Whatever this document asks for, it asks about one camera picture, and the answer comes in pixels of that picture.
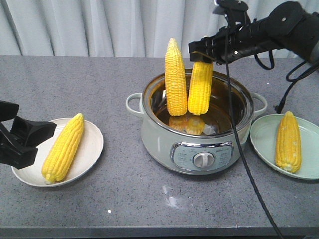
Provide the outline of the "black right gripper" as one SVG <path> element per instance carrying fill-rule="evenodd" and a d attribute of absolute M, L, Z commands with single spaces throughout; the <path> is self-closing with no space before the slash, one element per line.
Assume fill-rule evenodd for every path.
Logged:
<path fill-rule="evenodd" d="M 221 28 L 212 37 L 188 44 L 191 62 L 224 64 L 259 53 L 259 25 L 238 25 Z"/>

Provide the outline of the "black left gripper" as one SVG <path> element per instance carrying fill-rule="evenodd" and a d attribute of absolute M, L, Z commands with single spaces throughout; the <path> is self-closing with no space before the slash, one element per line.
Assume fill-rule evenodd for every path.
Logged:
<path fill-rule="evenodd" d="M 15 118 L 10 133 L 6 129 L 0 130 L 0 162 L 23 169 L 34 164 L 36 146 L 53 137 L 56 124 L 16 117 L 18 110 L 18 104 L 0 101 L 0 121 Z"/>

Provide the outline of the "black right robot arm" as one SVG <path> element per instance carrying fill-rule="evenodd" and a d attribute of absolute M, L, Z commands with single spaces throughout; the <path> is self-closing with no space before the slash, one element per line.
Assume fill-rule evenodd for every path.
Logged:
<path fill-rule="evenodd" d="M 189 43 L 192 62 L 231 63 L 274 49 L 288 49 L 306 62 L 319 60 L 319 14 L 307 13 L 297 1 L 286 1 L 268 17 L 251 21 L 248 6 L 239 0 L 216 0 L 215 14 L 224 15 L 228 26 L 212 37 Z"/>

